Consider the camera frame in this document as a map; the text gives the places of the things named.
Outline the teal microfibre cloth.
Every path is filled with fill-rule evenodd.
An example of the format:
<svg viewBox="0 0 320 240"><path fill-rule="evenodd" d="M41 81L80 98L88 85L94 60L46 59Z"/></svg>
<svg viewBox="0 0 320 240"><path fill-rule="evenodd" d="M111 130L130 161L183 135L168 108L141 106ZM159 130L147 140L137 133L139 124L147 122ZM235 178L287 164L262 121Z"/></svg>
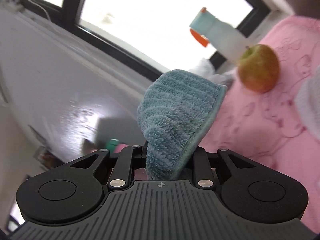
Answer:
<svg viewBox="0 0 320 240"><path fill-rule="evenodd" d="M161 75L137 108L150 180L176 180L220 110L227 86L184 70Z"/></svg>

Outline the pink printed table cloth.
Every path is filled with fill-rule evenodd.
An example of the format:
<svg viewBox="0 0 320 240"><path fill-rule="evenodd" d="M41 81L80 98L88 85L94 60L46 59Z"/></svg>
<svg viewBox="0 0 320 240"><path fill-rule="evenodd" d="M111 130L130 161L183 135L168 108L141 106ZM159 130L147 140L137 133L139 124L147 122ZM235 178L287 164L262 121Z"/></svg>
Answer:
<svg viewBox="0 0 320 240"><path fill-rule="evenodd" d="M263 94L235 80L201 141L208 152L228 148L301 182L309 194L303 222L319 232L319 141L301 122L295 97L319 66L319 20L290 16L262 40L278 55L281 75Z"/></svg>

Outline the clear plastic bag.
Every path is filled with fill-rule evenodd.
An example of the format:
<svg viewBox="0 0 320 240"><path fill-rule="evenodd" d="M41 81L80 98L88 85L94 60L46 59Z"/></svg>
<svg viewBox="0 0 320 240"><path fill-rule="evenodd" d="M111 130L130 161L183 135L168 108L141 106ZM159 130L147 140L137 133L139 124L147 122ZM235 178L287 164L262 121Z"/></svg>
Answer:
<svg viewBox="0 0 320 240"><path fill-rule="evenodd" d="M202 59L196 66L193 66L189 72L201 76L213 83L224 85L227 87L227 90L232 88L235 80L233 71L217 74L214 66L208 59Z"/></svg>

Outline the red yellow apple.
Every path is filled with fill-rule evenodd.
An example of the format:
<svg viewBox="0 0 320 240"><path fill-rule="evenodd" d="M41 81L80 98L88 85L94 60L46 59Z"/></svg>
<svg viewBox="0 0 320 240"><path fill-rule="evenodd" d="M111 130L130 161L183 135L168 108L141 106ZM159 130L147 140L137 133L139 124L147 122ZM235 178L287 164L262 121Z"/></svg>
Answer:
<svg viewBox="0 0 320 240"><path fill-rule="evenodd" d="M280 77L280 64L274 50L265 44L249 47L237 64L238 77L249 90L266 93Z"/></svg>

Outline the white paper towel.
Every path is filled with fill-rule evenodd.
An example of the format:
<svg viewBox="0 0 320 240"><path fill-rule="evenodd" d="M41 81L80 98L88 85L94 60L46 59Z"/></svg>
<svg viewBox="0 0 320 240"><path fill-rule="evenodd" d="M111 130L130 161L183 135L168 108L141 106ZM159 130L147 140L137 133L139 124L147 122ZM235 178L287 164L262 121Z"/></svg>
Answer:
<svg viewBox="0 0 320 240"><path fill-rule="evenodd" d="M319 140L319 66L314 75L307 79L300 87L295 106L301 122L310 134Z"/></svg>

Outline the frosted bottle teal cap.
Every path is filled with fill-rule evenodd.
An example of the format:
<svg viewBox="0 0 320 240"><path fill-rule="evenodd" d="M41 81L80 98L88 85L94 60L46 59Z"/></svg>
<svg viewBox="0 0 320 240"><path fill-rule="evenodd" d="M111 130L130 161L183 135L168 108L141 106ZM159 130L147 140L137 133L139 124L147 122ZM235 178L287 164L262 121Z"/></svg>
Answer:
<svg viewBox="0 0 320 240"><path fill-rule="evenodd" d="M189 25L190 33L203 47L211 44L225 59L237 64L252 44L238 29L202 8Z"/></svg>

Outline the black window frame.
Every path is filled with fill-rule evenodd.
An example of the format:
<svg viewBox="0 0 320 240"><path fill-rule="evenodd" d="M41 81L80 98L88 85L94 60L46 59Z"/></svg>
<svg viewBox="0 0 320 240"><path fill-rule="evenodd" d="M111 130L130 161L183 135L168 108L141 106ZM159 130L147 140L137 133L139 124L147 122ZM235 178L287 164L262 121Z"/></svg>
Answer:
<svg viewBox="0 0 320 240"><path fill-rule="evenodd" d="M11 0L47 18L150 80L189 71L202 59L215 70L226 59L193 38L202 8L250 36L271 12L263 0Z"/></svg>

